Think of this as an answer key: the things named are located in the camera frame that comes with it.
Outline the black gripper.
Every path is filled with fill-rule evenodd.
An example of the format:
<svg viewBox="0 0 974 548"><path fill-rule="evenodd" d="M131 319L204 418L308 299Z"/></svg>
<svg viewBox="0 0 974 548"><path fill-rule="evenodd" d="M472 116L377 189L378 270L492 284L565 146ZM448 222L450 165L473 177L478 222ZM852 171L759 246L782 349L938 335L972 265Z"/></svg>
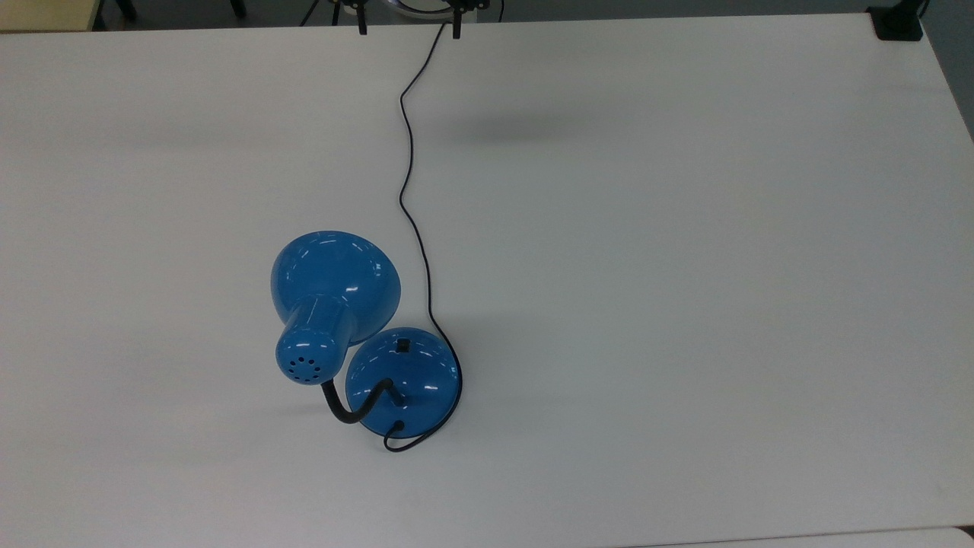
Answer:
<svg viewBox="0 0 974 548"><path fill-rule="evenodd" d="M452 11L452 37L460 39L462 31L463 11L484 10L489 7L488 1L378 1L394 11ZM366 10L356 10L356 24L362 36L368 35L368 16Z"/></svg>

